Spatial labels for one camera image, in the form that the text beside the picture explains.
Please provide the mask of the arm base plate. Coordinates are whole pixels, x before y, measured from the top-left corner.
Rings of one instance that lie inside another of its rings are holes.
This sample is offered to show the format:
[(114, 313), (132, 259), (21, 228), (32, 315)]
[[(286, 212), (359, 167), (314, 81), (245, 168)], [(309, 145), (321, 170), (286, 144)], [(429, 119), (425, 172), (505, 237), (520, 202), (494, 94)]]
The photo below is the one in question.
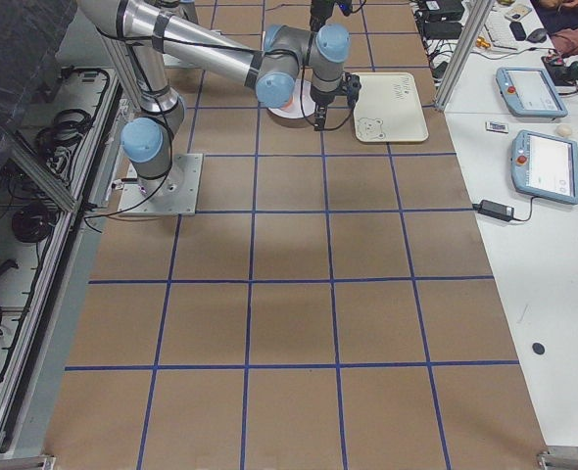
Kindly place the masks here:
[(175, 154), (167, 178), (138, 180), (136, 169), (128, 164), (121, 189), (118, 212), (124, 217), (194, 215), (197, 209), (203, 154)]

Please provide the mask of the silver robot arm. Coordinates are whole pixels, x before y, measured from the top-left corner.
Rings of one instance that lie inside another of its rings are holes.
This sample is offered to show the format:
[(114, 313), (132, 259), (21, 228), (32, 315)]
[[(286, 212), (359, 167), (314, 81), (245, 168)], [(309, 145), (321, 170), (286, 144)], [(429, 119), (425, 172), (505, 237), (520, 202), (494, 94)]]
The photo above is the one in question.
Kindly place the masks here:
[(308, 29), (273, 24), (260, 50), (190, 21), (174, 1), (81, 1), (78, 7), (103, 37), (127, 49), (141, 112), (146, 117), (163, 117), (169, 134), (175, 134), (183, 122), (185, 105), (169, 85), (165, 56), (241, 83), (269, 109), (288, 105), (299, 73), (311, 69), (313, 128), (317, 131), (325, 130), (327, 108), (336, 97), (346, 97), (350, 107), (359, 98), (359, 77), (344, 70), (351, 45), (349, 31), (328, 22), (335, 8), (344, 16), (351, 15), (349, 1), (313, 1)]

